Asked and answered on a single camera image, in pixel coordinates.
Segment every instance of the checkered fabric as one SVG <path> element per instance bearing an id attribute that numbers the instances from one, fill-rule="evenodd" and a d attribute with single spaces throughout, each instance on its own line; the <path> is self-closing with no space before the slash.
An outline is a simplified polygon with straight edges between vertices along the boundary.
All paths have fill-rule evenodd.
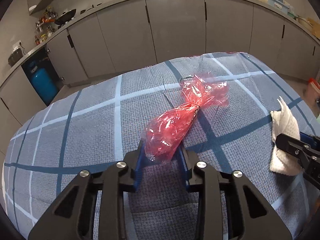
<path id="1" fill-rule="evenodd" d="M 199 71 L 211 71 L 228 81 L 230 105 L 200 110 L 185 146 L 219 171 L 243 171 L 295 237 L 319 191 L 301 175 L 269 171 L 273 147 L 269 113 L 279 110 L 276 99 L 281 96 L 300 131 L 320 135 L 320 126 L 284 80 L 245 53 L 166 61 L 87 87 L 37 113 L 11 139 L 4 163 L 6 212 L 17 230 L 27 238 L 46 208 L 81 170 L 103 171 L 135 150 L 146 124 L 183 102 L 180 78 Z M 145 167 L 137 193 L 124 194 L 128 238 L 193 239 L 197 203 L 198 195 L 185 191 L 175 161 Z"/>

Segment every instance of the bowl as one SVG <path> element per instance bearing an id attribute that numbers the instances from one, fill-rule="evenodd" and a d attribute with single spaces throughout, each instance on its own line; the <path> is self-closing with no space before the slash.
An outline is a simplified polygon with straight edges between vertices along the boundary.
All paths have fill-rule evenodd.
<path id="1" fill-rule="evenodd" d="M 297 17 L 298 22 L 303 25 L 308 31 L 312 32 L 313 26 L 305 18 Z"/>

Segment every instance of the white towel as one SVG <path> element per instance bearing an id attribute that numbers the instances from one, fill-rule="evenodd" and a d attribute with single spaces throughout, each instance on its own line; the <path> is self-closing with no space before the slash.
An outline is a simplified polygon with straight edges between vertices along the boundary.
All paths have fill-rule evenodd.
<path id="1" fill-rule="evenodd" d="M 278 102 L 281 106 L 281 111 L 270 112 L 272 117 L 272 141 L 275 142 L 276 137 L 280 133 L 300 140 L 297 120 L 281 97 L 280 100 L 278 99 Z M 300 173 L 301 166 L 298 164 L 298 159 L 296 157 L 279 150 L 275 146 L 272 151 L 270 170 L 285 175 L 295 176 Z"/>

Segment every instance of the cabinet handle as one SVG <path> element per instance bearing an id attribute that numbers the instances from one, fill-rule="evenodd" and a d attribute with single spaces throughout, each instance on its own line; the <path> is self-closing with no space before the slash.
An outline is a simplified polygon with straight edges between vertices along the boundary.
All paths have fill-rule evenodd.
<path id="1" fill-rule="evenodd" d="M 71 39 L 70 34 L 67 36 L 67 38 L 68 38 L 68 40 L 69 40 L 70 46 L 71 46 L 72 48 L 74 48 L 75 46 L 73 45 L 73 41 L 72 41 L 72 39 Z"/>
<path id="2" fill-rule="evenodd" d="M 148 18 L 148 23 L 150 23 L 149 12 L 148 12 L 148 7 L 147 6 L 146 6 L 146 13 L 147 13 L 147 18 Z"/>
<path id="3" fill-rule="evenodd" d="M 207 20 L 207 3 L 204 2 L 204 13 L 205 13 L 205 20 Z"/>
<path id="4" fill-rule="evenodd" d="M 282 39 L 283 39 L 283 36 L 284 36 L 284 28 L 285 28 L 285 25 L 283 25 L 283 29 L 282 29 Z"/>
<path id="5" fill-rule="evenodd" d="M 3 101 L 3 99 L 2 99 L 2 98 L 0 98 L 0 99 L 1 99 L 2 103 L 4 103 L 4 106 L 9 110 L 9 108 L 7 107 L 7 105 L 5 104 L 5 102 Z"/>

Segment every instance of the silver bolt head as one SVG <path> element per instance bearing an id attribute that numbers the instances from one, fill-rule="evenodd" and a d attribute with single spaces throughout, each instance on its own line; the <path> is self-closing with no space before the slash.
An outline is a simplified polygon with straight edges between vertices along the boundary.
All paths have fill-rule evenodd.
<path id="1" fill-rule="evenodd" d="M 197 162 L 197 166 L 199 168 L 205 168 L 207 166 L 207 164 L 205 162 Z"/>
<path id="2" fill-rule="evenodd" d="M 121 168 L 121 169 L 124 168 L 125 166 L 127 166 L 127 164 L 125 162 L 118 162 L 116 165 L 118 168 Z"/>
<path id="3" fill-rule="evenodd" d="M 241 178 L 243 175 L 243 173 L 241 171 L 234 171 L 233 172 L 233 176 L 237 177 L 237 178 Z"/>
<path id="4" fill-rule="evenodd" d="M 87 171 L 87 170 L 80 171 L 80 176 L 81 176 L 81 177 L 86 177 L 86 176 L 88 176 L 89 174 L 90 174 L 90 172 Z"/>

